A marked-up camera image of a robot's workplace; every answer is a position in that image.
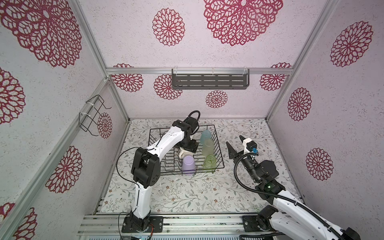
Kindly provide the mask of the red and cream mug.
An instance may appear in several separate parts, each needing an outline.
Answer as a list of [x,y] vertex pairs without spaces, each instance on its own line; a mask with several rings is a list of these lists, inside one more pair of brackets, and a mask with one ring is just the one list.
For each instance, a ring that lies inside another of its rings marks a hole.
[[180,148],[180,151],[179,151],[179,159],[183,159],[185,156],[188,156],[190,155],[191,153],[183,148]]

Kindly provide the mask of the teal textured glass cup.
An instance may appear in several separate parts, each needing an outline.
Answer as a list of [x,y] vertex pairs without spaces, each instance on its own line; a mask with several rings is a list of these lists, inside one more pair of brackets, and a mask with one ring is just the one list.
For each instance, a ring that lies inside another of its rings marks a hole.
[[200,145],[203,145],[206,140],[212,138],[212,133],[209,130],[204,130],[201,134]]

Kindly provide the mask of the black wire dish rack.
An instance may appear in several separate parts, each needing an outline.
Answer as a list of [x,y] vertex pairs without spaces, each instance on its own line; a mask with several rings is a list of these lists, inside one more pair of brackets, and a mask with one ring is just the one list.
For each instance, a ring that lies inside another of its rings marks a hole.
[[[152,128],[149,131],[148,145],[151,146],[155,144],[169,128]],[[209,131],[212,136],[211,139],[214,142],[214,153],[213,155],[216,158],[216,165],[205,164],[206,157],[202,154],[203,145],[200,143],[201,135],[204,131]],[[193,140],[197,141],[198,148],[193,157],[196,164],[197,173],[214,173],[218,169],[223,169],[225,167],[224,158],[221,152],[220,141],[218,139],[218,134],[216,131],[215,125],[201,125],[199,130],[195,135],[192,136]],[[177,146],[173,147],[167,152],[167,154],[161,160],[161,175],[180,175],[183,173],[182,164],[183,156],[181,155],[182,150]]]

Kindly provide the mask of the lavender plastic cup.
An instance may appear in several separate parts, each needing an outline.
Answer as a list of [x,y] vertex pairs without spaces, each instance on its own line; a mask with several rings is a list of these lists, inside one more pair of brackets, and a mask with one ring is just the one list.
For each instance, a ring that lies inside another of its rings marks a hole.
[[186,155],[183,158],[182,173],[187,176],[192,176],[196,172],[195,159],[191,155]]

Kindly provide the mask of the short green glass cup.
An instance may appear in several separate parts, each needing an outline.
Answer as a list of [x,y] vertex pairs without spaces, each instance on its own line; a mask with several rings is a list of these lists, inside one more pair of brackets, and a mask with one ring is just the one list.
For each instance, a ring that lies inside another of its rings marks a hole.
[[205,158],[203,169],[207,170],[208,172],[214,173],[216,170],[217,159],[214,155],[208,155]]

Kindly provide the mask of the pale frosted green cup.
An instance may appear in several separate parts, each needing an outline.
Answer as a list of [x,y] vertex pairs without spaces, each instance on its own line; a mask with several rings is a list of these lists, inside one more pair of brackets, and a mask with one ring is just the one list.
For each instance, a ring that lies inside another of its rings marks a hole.
[[207,139],[203,142],[202,155],[207,157],[215,152],[215,144],[212,139]]

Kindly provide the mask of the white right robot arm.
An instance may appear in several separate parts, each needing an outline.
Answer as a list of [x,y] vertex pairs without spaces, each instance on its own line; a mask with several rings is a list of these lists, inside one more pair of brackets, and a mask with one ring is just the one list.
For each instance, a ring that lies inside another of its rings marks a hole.
[[273,161],[257,162],[257,143],[239,136],[243,151],[237,152],[227,142],[229,158],[234,161],[234,178],[245,190],[258,194],[267,201],[253,221],[258,238],[286,235],[293,240],[359,240],[360,235],[352,228],[342,229],[314,212],[280,184]]

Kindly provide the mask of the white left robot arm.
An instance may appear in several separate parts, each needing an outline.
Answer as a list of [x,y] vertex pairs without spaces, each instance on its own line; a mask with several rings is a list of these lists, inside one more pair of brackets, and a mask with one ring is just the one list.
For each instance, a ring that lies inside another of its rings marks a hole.
[[150,202],[153,185],[161,176],[161,160],[173,147],[179,148],[187,157],[197,152],[199,143],[191,136],[199,130],[199,119],[188,115],[183,121],[176,120],[158,141],[147,148],[136,149],[131,170],[135,198],[132,210],[125,218],[126,229],[138,232],[155,229],[150,224]]

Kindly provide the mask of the grey wall shelf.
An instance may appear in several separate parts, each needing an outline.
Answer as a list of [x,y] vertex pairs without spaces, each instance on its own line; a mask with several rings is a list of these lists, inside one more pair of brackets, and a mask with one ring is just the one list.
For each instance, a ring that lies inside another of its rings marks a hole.
[[179,74],[172,69],[175,90],[246,90],[250,85],[248,70],[242,74]]

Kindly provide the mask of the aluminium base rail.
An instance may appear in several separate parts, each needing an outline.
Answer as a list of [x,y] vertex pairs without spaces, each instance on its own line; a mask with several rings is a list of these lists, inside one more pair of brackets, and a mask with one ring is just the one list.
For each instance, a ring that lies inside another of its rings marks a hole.
[[131,237],[151,237],[153,240],[167,236],[196,236],[198,238],[220,236],[226,239],[240,235],[267,235],[283,233],[295,240],[321,240],[320,227],[306,230],[292,218],[278,215],[269,231],[261,230],[256,221],[257,215],[251,214],[154,214],[150,225],[144,231],[133,230],[125,223],[126,214],[86,215],[76,236],[82,240],[91,237],[116,237],[128,240]]

